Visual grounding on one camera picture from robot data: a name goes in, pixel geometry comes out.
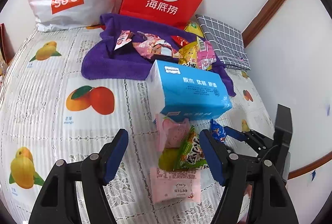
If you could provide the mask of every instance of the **gray plaid cloth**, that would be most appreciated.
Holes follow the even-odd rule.
[[[207,16],[196,15],[196,18],[205,38],[212,44],[215,54],[227,68],[250,70],[239,30]]]

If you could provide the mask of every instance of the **pink snack package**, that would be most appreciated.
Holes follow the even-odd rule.
[[[177,123],[161,113],[156,115],[156,125],[159,132],[158,152],[162,152],[165,148],[179,148],[181,141],[190,130],[188,118],[184,119],[182,123]]]
[[[153,204],[175,198],[200,202],[200,170],[165,171],[150,168],[150,179]]]
[[[117,49],[123,47],[125,44],[128,44],[132,40],[133,35],[134,35],[134,33],[130,32],[130,31],[122,30],[119,38],[117,39],[117,44],[115,45],[114,50],[117,50]]]
[[[137,32],[145,39],[142,43],[133,42],[133,47],[144,58],[151,60],[153,55],[162,55],[170,58],[180,58],[181,55],[165,40],[157,35]]]
[[[197,37],[197,68],[202,70],[211,70],[212,64],[217,61],[215,51],[210,42],[203,41]]]

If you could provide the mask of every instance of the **blue gripper pad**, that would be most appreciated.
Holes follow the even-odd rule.
[[[114,179],[117,170],[120,166],[123,155],[125,154],[125,151],[127,149],[128,141],[129,141],[128,132],[124,129],[121,129],[114,137],[113,142],[117,142],[117,144],[115,145],[110,157],[106,162],[106,173],[103,178],[106,184],[108,184],[109,181],[112,181]]]
[[[217,153],[211,144],[211,142],[216,142],[217,144],[218,141],[216,141],[212,136],[211,136],[212,140],[209,140],[207,135],[211,136],[211,134],[208,131],[207,134],[205,133],[204,130],[200,132],[200,147],[203,150],[205,159],[210,168],[213,179],[219,182],[220,185],[223,185],[225,182],[225,178],[222,174],[222,162],[219,160]]]

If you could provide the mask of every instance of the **metal screw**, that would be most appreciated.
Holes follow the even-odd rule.
[[[239,156],[237,154],[230,154],[229,158],[232,160],[237,160],[239,158]]]
[[[91,159],[91,160],[96,160],[96,159],[98,159],[98,158],[99,158],[99,155],[96,154],[96,153],[90,155],[90,159]]]
[[[272,166],[272,162],[269,161],[268,159],[266,159],[266,160],[264,160],[264,165],[268,166],[268,167],[271,167]]]
[[[57,162],[55,162],[55,164],[60,167],[64,164],[64,160],[63,159],[59,159]]]

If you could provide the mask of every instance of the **blue tissue box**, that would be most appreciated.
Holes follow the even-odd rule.
[[[216,119],[232,108],[220,76],[156,60],[146,78],[152,120],[162,113],[176,122]]]

